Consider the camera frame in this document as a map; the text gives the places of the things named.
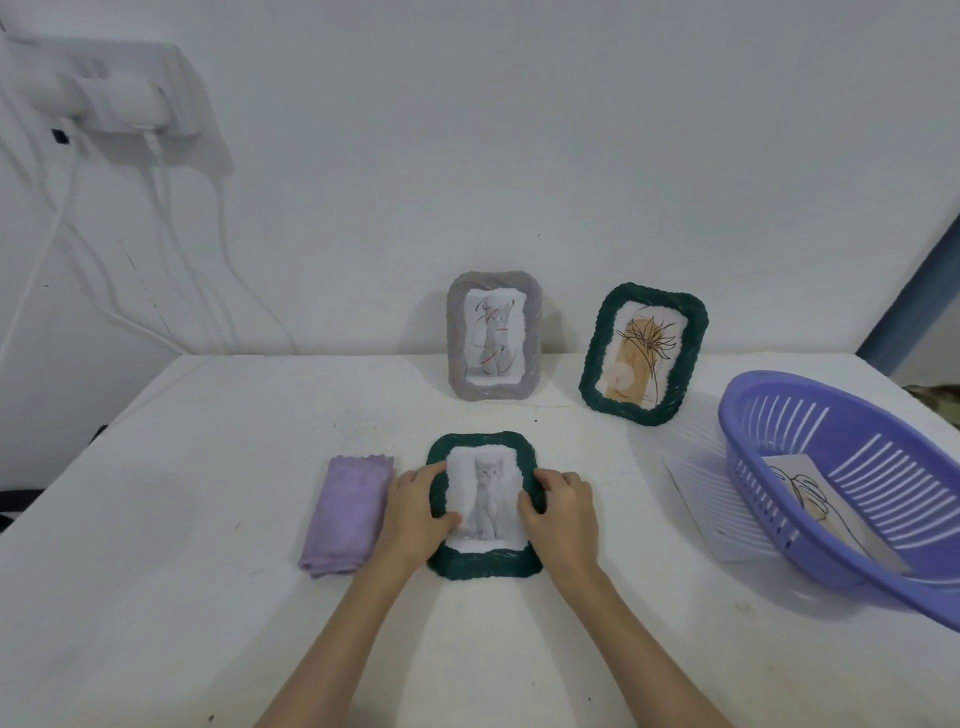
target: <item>wall socket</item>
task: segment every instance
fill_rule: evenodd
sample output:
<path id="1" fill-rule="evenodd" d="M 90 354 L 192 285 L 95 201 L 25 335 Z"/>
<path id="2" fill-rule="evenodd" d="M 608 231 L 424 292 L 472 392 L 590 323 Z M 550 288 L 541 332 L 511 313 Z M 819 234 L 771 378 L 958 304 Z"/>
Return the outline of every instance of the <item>wall socket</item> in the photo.
<path id="1" fill-rule="evenodd" d="M 88 132 L 139 133 L 117 118 L 108 102 L 104 81 L 117 72 L 141 76 L 163 92 L 172 114 L 163 128 L 164 136 L 192 136 L 201 131 L 186 60 L 172 43 L 19 36 L 10 37 L 7 44 L 25 71 L 52 71 L 77 82 L 88 104 L 81 119 Z"/>

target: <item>charger plug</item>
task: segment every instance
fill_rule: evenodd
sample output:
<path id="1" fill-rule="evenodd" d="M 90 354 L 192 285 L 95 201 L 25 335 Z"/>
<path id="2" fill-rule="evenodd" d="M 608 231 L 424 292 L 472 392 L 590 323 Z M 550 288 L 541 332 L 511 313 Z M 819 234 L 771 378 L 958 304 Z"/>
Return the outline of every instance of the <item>charger plug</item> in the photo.
<path id="1" fill-rule="evenodd" d="M 159 86 L 134 73 L 118 71 L 99 82 L 117 118 L 141 132 L 156 132 L 173 115 Z"/>

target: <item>frame border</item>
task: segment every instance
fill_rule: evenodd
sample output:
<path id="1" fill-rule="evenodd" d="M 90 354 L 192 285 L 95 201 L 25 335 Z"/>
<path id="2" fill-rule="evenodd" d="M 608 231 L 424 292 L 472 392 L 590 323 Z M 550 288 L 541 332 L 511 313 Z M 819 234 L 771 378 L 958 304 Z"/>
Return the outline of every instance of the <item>frame border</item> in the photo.
<path id="1" fill-rule="evenodd" d="M 454 448 L 478 448 L 482 445 L 504 445 L 516 452 L 516 464 L 523 474 L 523 490 L 530 494 L 534 508 L 538 513 L 546 510 L 546 494 L 537 479 L 534 468 L 537 456 L 533 446 L 518 432 L 496 432 L 494 434 L 473 433 L 466 435 L 447 434 L 430 448 L 426 464 L 445 460 Z M 450 480 L 446 473 L 440 473 L 430 483 L 430 513 L 439 518 L 446 513 L 446 491 Z M 509 548 L 495 548 L 486 553 L 461 553 L 446 544 L 446 540 L 427 560 L 427 565 L 443 578 L 451 581 L 478 579 L 484 576 L 515 576 L 524 578 L 540 573 L 543 564 L 528 541 L 522 551 Z"/>
<path id="2" fill-rule="evenodd" d="M 523 305 L 523 364 L 526 371 L 517 384 L 492 384 L 485 387 L 467 381 L 467 361 L 464 347 L 467 343 L 467 322 L 464 319 L 464 301 L 471 289 L 493 291 L 497 288 L 515 288 L 526 294 Z M 446 361 L 450 387 L 461 400 L 525 400 L 533 394 L 540 381 L 540 310 L 543 290 L 529 273 L 478 273 L 470 271 L 458 276 L 446 294 Z"/>
<path id="3" fill-rule="evenodd" d="M 603 360 L 607 346 L 613 339 L 613 321 L 617 311 L 625 303 L 637 302 L 658 305 L 680 311 L 686 317 L 686 327 L 680 339 L 680 353 L 667 375 L 663 400 L 653 409 L 644 409 L 632 402 L 608 400 L 597 392 L 596 383 L 603 374 Z M 686 388 L 693 376 L 704 333 L 709 324 L 707 309 L 703 302 L 689 293 L 669 293 L 656 288 L 647 288 L 636 283 L 621 283 L 604 299 L 597 314 L 596 329 L 590 339 L 584 374 L 580 379 L 580 395 L 590 409 L 605 412 L 640 425 L 662 425 L 677 414 L 684 402 Z"/>

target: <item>white table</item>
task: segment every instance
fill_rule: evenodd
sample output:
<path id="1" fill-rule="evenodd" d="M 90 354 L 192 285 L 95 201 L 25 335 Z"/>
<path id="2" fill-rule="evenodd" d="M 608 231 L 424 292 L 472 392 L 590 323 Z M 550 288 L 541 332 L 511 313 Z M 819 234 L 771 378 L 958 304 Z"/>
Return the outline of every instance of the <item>white table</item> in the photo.
<path id="1" fill-rule="evenodd" d="M 336 454 L 422 464 L 447 432 L 521 432 L 594 485 L 604 562 L 740 726 L 960 721 L 960 636 L 828 595 L 781 559 L 706 554 L 648 430 L 587 409 L 581 355 L 526 401 L 467 403 L 445 357 L 182 357 L 0 538 L 0 724 L 155 728 L 256 720 L 347 577 L 296 569 Z M 960 434 L 853 356 L 705 356 L 692 390 L 783 369 L 886 407 L 960 457 Z M 629 725 L 549 579 L 422 570 L 357 692 L 358 726 Z"/>

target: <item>person's left hand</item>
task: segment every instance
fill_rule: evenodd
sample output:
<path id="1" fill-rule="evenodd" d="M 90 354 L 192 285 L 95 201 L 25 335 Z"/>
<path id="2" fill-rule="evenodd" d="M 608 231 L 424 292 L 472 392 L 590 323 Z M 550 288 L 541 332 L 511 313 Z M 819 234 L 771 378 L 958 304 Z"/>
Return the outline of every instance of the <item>person's left hand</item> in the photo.
<path id="1" fill-rule="evenodd" d="M 438 519 L 430 514 L 430 483 L 446 470 L 446 461 L 407 471 L 394 479 L 387 491 L 383 528 L 373 549 L 374 559 L 393 560 L 409 573 L 429 559 L 447 534 L 460 525 L 459 513 Z"/>

